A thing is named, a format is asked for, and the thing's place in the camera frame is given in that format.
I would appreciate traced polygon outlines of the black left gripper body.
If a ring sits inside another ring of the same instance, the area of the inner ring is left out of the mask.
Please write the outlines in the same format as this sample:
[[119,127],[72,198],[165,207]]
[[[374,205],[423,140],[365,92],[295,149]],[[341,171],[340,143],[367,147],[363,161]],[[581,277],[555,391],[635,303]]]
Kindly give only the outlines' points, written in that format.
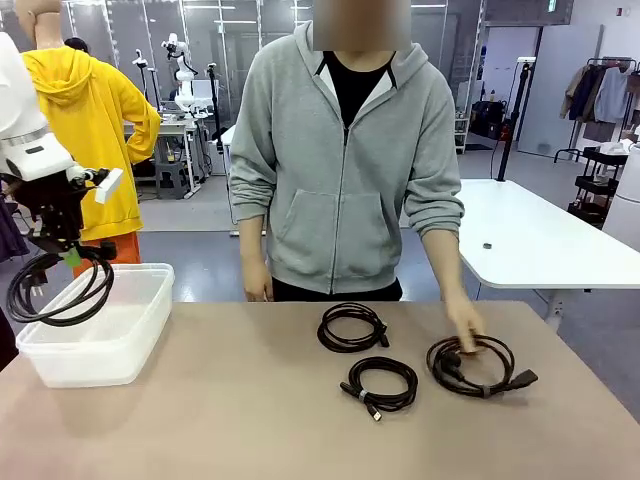
[[84,228],[81,201],[85,181],[40,179],[27,184],[27,208],[38,228],[27,238],[34,245],[78,245]]

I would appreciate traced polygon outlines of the person's right hand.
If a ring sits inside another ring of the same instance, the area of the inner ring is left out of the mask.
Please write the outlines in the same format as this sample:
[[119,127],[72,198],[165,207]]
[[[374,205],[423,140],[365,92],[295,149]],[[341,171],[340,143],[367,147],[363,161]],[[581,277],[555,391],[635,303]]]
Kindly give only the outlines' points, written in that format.
[[249,302],[272,302],[272,277],[264,261],[245,259],[242,261],[243,288]]

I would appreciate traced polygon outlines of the person's left hand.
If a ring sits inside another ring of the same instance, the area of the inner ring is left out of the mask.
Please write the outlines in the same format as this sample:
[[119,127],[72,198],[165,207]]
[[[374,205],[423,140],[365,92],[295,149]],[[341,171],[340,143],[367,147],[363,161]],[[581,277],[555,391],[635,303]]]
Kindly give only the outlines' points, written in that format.
[[443,300],[447,318],[454,324],[462,350],[478,351],[477,336],[485,334],[485,323],[466,294],[449,295]]

